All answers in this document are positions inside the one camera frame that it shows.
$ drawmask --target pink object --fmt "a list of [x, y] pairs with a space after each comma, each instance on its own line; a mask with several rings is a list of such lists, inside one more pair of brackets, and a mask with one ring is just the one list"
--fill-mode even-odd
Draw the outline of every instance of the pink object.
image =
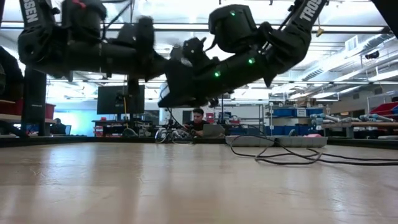
[[320, 137], [322, 137], [322, 135], [320, 135], [320, 134], [309, 134], [309, 135], [306, 135], [304, 137], [306, 137], [306, 138], [320, 138]]

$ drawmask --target man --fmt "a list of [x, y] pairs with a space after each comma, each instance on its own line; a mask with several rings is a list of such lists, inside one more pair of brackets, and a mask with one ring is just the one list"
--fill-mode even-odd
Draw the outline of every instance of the man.
[[61, 119], [55, 119], [57, 123], [51, 125], [50, 133], [51, 134], [67, 134], [66, 129], [67, 127], [61, 123]]
[[24, 93], [24, 76], [18, 60], [0, 46], [0, 99], [17, 101]]
[[192, 132], [195, 135], [202, 137], [203, 136], [203, 126], [205, 124], [209, 124], [209, 122], [203, 120], [204, 111], [200, 108], [196, 108], [193, 111], [193, 121], [189, 121], [184, 124], [184, 128], [189, 129], [192, 128]]

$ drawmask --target wooden floor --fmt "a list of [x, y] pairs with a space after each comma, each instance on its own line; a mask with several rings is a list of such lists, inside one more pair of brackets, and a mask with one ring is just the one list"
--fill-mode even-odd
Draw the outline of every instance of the wooden floor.
[[[327, 151], [398, 157], [382, 149]], [[396, 224], [398, 167], [282, 167], [211, 144], [3, 148], [0, 224], [8, 223]]]

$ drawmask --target green led light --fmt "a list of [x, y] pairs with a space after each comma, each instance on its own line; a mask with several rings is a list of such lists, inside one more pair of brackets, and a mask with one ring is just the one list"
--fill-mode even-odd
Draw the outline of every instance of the green led light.
[[248, 60], [248, 62], [249, 62], [249, 64], [254, 64], [256, 61], [255, 61], [255, 59], [254, 58], [250, 58], [249, 60]]

